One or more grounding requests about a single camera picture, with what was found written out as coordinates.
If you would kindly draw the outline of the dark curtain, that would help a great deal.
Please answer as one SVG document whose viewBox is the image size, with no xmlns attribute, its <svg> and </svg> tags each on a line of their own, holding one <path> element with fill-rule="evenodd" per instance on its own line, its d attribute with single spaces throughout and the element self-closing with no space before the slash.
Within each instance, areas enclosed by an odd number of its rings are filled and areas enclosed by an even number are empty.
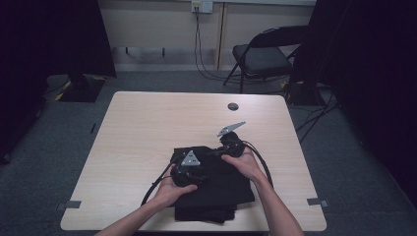
<svg viewBox="0 0 417 236">
<path fill-rule="evenodd" d="M 316 0 L 295 70 L 297 81 L 334 87 L 417 207 L 417 0 Z"/>
<path fill-rule="evenodd" d="M 98 0 L 0 0 L 0 164 L 44 104 L 52 75 L 115 77 Z"/>
</svg>

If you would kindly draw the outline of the black pants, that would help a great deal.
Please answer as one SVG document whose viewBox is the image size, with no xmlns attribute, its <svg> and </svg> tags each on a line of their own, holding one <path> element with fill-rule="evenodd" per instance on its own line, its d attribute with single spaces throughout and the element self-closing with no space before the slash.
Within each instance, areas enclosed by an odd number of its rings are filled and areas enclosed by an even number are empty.
<svg viewBox="0 0 417 236">
<path fill-rule="evenodd" d="M 211 221 L 224 223 L 235 218 L 241 204 L 255 200 L 250 180 L 220 156 L 206 156 L 209 147 L 176 148 L 170 159 L 192 150 L 210 179 L 192 193 L 181 196 L 172 206 L 177 221 Z"/>
</svg>

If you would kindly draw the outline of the black folding chair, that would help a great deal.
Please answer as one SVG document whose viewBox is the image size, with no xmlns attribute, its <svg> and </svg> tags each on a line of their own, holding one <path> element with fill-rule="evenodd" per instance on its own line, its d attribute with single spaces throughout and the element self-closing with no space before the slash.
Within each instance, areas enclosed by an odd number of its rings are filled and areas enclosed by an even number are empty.
<svg viewBox="0 0 417 236">
<path fill-rule="evenodd" d="M 297 49 L 288 56 L 281 50 L 282 46 L 302 44 L 309 33 L 308 26 L 290 26 L 267 29 L 254 36 L 248 44 L 235 45 L 232 54 L 236 64 L 224 81 L 228 83 L 237 68 L 240 68 L 240 88 L 243 92 L 245 79 L 266 79 L 290 75 Z"/>
</svg>

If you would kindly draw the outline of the black stand base plate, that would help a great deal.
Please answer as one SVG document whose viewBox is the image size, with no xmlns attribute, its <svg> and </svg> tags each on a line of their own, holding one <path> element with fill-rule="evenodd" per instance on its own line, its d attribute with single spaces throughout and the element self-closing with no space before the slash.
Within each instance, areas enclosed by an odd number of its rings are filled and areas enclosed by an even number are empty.
<svg viewBox="0 0 417 236">
<path fill-rule="evenodd" d="M 324 106 L 325 102 L 316 87 L 308 87 L 303 82 L 282 84 L 284 99 L 288 105 Z"/>
<path fill-rule="evenodd" d="M 105 78 L 74 74 L 56 96 L 57 101 L 94 103 L 106 82 Z"/>
</svg>

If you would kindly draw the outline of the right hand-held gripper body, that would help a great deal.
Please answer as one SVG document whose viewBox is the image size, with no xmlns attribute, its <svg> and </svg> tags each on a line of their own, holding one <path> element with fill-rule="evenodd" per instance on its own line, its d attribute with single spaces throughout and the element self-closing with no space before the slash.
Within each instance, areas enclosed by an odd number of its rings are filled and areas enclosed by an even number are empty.
<svg viewBox="0 0 417 236">
<path fill-rule="evenodd" d="M 245 145 L 235 133 L 235 130 L 245 124 L 245 121 L 223 127 L 219 132 L 222 146 L 217 149 L 220 154 L 228 154 L 233 157 L 242 155 Z"/>
</svg>

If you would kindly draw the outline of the person's right hand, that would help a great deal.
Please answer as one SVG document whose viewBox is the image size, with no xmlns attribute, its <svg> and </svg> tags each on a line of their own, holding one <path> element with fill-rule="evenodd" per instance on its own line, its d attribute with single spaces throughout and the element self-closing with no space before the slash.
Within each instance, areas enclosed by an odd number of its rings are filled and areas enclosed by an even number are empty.
<svg viewBox="0 0 417 236">
<path fill-rule="evenodd" d="M 255 160 L 253 152 L 248 147 L 243 150 L 242 155 L 239 157 L 223 154 L 221 159 L 233 165 L 240 173 L 255 184 L 259 184 L 267 179 L 258 162 Z"/>
</svg>

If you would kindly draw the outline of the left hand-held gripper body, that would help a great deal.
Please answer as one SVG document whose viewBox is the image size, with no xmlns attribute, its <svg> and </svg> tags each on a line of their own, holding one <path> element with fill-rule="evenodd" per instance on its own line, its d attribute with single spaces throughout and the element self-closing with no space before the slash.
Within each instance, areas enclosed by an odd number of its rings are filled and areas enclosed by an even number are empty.
<svg viewBox="0 0 417 236">
<path fill-rule="evenodd" d="M 196 175 L 206 175 L 202 163 L 192 150 L 182 152 L 173 159 L 174 167 L 170 171 L 170 176 L 178 187 L 196 185 L 194 177 Z"/>
</svg>

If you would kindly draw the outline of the white wall socket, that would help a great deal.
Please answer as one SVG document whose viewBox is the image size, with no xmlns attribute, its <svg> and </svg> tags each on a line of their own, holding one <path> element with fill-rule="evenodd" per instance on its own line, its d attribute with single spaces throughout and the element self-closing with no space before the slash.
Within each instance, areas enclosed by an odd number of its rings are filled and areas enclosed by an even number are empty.
<svg viewBox="0 0 417 236">
<path fill-rule="evenodd" d="M 213 12 L 212 0 L 192 0 L 191 11 L 193 13 L 211 14 Z"/>
</svg>

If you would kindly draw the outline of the grey tape strip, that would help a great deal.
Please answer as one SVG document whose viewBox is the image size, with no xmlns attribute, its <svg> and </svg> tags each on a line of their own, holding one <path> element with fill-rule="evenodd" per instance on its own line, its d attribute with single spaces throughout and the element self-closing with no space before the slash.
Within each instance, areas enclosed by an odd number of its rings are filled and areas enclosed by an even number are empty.
<svg viewBox="0 0 417 236">
<path fill-rule="evenodd" d="M 82 201 L 67 201 L 56 206 L 56 210 L 66 210 L 67 208 L 79 208 Z"/>
<path fill-rule="evenodd" d="M 309 206 L 320 206 L 320 207 L 328 207 L 329 203 L 327 200 L 321 200 L 319 198 L 310 198 L 307 199 L 307 203 Z"/>
</svg>

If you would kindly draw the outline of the person's left hand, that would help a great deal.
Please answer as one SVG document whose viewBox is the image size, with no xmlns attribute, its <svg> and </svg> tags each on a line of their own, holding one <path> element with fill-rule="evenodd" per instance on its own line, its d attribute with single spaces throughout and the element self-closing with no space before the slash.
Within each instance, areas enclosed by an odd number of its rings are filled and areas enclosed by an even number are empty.
<svg viewBox="0 0 417 236">
<path fill-rule="evenodd" d="M 159 187 L 154 197 L 149 201 L 150 204 L 155 206 L 158 210 L 170 207 L 181 196 L 192 193 L 198 189 L 196 185 L 188 185 L 186 187 L 178 187 L 169 176 L 174 164 L 171 164 L 167 172 L 163 176 L 159 183 Z"/>
</svg>

